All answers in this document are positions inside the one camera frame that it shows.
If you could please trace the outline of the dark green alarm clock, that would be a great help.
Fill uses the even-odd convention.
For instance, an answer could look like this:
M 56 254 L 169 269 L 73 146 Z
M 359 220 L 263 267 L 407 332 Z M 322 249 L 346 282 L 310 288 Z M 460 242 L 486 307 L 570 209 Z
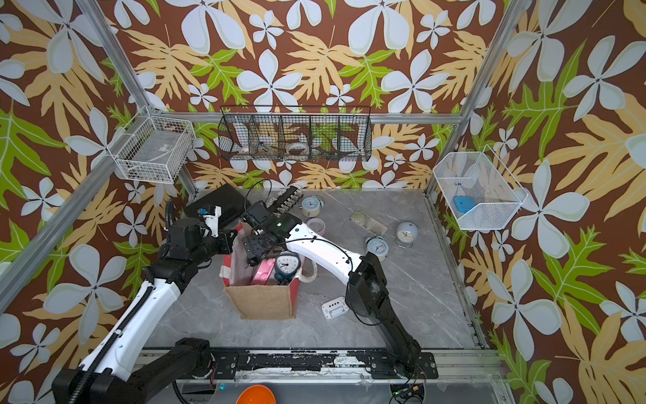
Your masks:
M 294 252 L 281 252 L 274 261 L 274 279 L 279 285 L 289 284 L 301 268 L 302 262 Z

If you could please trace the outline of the pink twin-bell alarm clock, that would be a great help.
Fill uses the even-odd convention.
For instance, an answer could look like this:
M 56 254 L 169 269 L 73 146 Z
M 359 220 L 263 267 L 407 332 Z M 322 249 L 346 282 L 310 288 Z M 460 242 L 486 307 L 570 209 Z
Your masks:
M 265 259 L 262 261 L 254 274 L 250 285 L 265 285 L 272 277 L 274 272 L 275 259 Z

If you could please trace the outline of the lilac round alarm clock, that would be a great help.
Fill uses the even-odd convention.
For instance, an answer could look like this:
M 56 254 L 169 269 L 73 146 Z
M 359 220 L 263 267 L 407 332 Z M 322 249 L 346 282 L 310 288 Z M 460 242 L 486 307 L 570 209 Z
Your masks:
M 318 217 L 311 218 L 308 220 L 308 222 L 306 222 L 306 225 L 309 227 L 309 229 L 311 229 L 316 234 L 320 236 L 325 235 L 326 223 L 320 218 Z

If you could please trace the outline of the canvas bag with red sides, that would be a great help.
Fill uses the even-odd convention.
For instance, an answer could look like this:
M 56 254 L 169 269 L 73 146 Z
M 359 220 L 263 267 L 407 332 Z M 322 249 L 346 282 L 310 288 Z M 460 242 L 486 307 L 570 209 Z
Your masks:
M 273 272 L 267 284 L 250 285 L 259 265 L 250 266 L 247 263 L 247 253 L 242 239 L 251 232 L 251 227 L 244 222 L 239 222 L 235 230 L 237 237 L 233 244 L 233 253 L 223 257 L 220 277 L 225 294 L 229 296 L 241 318 L 246 320 L 295 318 L 299 286 L 316 280 L 317 265 L 300 256 L 302 266 L 289 284 L 277 284 Z

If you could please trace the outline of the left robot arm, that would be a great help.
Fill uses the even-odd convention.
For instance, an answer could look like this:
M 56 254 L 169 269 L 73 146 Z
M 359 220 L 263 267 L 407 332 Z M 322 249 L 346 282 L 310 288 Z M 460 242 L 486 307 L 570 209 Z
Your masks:
M 176 219 L 166 208 L 167 241 L 157 261 L 144 270 L 136 299 L 108 336 L 75 370 L 52 382 L 57 403 L 145 403 L 182 375 L 212 372 L 210 343 L 183 338 L 159 360 L 136 370 L 136 360 L 166 311 L 215 255 L 229 254 L 235 231 L 219 228 L 221 208 L 203 205 L 196 217 Z

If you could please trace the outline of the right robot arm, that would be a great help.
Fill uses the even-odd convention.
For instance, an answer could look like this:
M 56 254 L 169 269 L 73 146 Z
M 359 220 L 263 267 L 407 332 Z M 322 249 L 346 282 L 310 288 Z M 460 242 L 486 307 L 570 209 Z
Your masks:
M 260 264 L 279 249 L 274 259 L 274 274 L 279 282 L 294 279 L 303 259 L 328 270 L 345 286 L 346 305 L 358 321 L 378 329 L 396 372 L 406 378 L 417 373 L 421 346 L 396 316 L 385 272 L 375 254 L 346 250 L 295 215 L 276 214 L 262 201 L 247 208 L 242 220 L 252 227 L 251 234 L 242 239 L 249 264 Z

